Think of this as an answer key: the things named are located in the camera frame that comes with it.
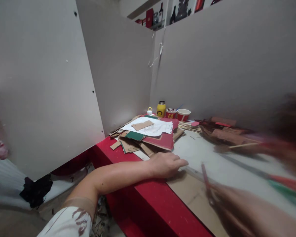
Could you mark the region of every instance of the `hand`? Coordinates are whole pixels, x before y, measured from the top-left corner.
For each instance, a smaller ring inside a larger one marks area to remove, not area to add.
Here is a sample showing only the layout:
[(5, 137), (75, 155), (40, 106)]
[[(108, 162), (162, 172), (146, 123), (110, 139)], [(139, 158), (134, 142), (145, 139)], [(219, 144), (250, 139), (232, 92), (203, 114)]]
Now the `hand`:
[(150, 166), (153, 178), (170, 178), (182, 166), (187, 166), (186, 160), (180, 159), (179, 156), (172, 152), (158, 152), (147, 161)]
[(296, 219), (254, 194), (224, 185), (212, 185), (215, 210), (230, 236), (296, 237)]

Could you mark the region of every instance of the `yellow bottle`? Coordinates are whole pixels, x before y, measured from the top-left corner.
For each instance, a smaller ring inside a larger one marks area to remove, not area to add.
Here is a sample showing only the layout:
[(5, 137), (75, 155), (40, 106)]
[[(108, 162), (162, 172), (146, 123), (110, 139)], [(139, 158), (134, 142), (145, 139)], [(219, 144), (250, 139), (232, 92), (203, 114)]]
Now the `yellow bottle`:
[(156, 115), (161, 118), (165, 116), (165, 102), (163, 100), (159, 101)]

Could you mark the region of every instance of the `white paper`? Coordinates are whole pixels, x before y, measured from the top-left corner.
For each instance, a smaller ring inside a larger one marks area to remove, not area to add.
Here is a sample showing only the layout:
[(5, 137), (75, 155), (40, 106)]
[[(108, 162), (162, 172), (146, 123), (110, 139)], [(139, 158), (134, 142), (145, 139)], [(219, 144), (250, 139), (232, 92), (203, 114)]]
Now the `white paper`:
[[(151, 126), (145, 127), (143, 129), (140, 129), (138, 131), (136, 131), (132, 127), (133, 124), (143, 123), (146, 121), (151, 121), (154, 124)], [(172, 122), (164, 122), (164, 121), (160, 121), (160, 120), (157, 120), (154, 118), (140, 117), (140, 118), (137, 118), (134, 121), (130, 122), (129, 124), (125, 125), (121, 129), (141, 133), (146, 136), (157, 137), (157, 136), (160, 136), (163, 132), (171, 134), (172, 128), (173, 128)]]

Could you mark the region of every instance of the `red scissors handle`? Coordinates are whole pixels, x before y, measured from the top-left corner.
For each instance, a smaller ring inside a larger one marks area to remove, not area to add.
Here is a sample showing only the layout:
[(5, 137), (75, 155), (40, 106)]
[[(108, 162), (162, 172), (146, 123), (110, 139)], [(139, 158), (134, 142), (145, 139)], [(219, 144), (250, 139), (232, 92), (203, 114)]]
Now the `red scissors handle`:
[(277, 176), (277, 175), (270, 175), (269, 178), (285, 185), (286, 187), (288, 187), (294, 191), (296, 191), (296, 180), (294, 180), (294, 179), (284, 178), (282, 176)]

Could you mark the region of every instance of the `paper cup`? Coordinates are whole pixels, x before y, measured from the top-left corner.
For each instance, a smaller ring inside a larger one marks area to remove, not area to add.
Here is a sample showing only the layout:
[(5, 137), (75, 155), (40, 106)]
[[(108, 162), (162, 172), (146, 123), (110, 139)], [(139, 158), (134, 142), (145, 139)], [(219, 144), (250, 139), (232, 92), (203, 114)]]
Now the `paper cup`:
[(178, 110), (178, 120), (185, 122), (188, 119), (188, 116), (190, 115), (191, 111), (186, 109), (179, 109)]
[(177, 111), (175, 109), (172, 108), (167, 108), (165, 110), (165, 118), (168, 119), (175, 119), (175, 114), (177, 113)]

